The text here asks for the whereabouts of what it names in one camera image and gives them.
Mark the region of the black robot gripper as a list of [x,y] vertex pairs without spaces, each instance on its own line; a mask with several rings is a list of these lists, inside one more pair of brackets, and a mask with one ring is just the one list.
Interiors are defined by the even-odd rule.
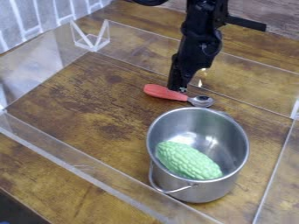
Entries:
[[180,93],[187,92],[189,77],[200,69],[209,68],[221,49],[221,33],[217,29],[196,30],[185,24],[181,26],[181,42],[177,53],[172,56],[172,66],[167,87]]

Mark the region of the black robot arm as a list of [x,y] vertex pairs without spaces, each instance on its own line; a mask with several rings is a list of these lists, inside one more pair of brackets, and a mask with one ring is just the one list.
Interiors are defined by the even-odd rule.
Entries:
[[221,48],[221,33],[212,24],[215,0],[188,0],[187,16],[181,23],[181,41],[172,65],[167,87],[185,92],[196,72],[209,68]]

